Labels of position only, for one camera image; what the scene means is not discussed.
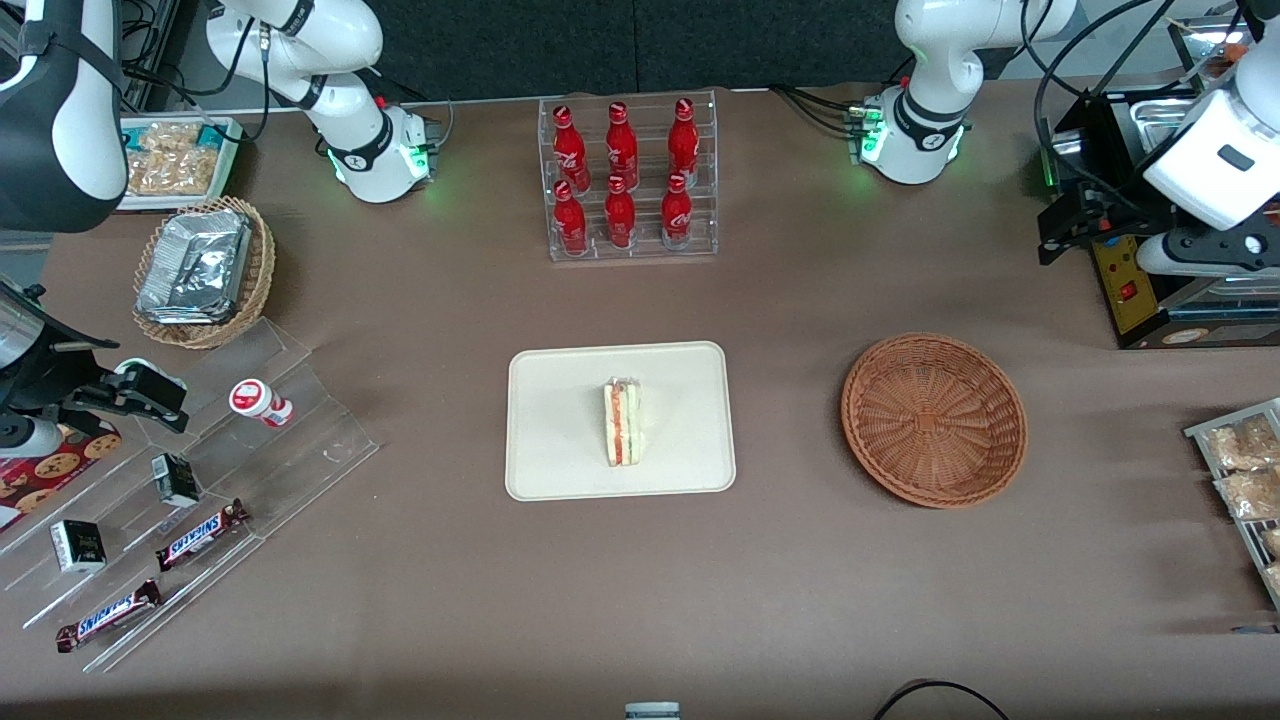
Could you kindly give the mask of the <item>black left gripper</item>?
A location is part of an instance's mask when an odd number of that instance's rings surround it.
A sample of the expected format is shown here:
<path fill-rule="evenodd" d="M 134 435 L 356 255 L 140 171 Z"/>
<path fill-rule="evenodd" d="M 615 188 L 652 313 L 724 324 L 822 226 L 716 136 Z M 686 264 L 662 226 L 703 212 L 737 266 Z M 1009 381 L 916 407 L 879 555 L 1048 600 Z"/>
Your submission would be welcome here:
<path fill-rule="evenodd" d="M 1064 254 L 1089 251 L 1116 234 L 1140 240 L 1135 261 L 1144 272 L 1275 272 L 1277 225 L 1262 211 L 1217 231 L 1174 205 L 1138 214 L 1114 206 L 1093 184 L 1074 184 L 1038 215 L 1038 263 L 1048 266 Z"/>

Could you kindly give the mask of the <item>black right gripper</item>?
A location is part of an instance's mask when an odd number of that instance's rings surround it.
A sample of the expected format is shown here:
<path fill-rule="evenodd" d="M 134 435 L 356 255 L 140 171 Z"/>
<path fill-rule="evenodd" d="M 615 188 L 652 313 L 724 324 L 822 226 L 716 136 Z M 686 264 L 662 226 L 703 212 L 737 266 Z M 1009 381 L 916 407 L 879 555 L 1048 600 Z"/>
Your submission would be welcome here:
<path fill-rule="evenodd" d="M 58 340 L 56 336 L 3 337 L 3 413 L 5 427 L 28 427 L 37 419 L 61 421 L 79 433 L 99 428 L 100 413 L 141 416 L 172 432 L 187 429 L 183 411 L 188 386 L 150 360 L 125 360 L 110 372 L 93 355 L 118 348 L 113 340 Z"/>

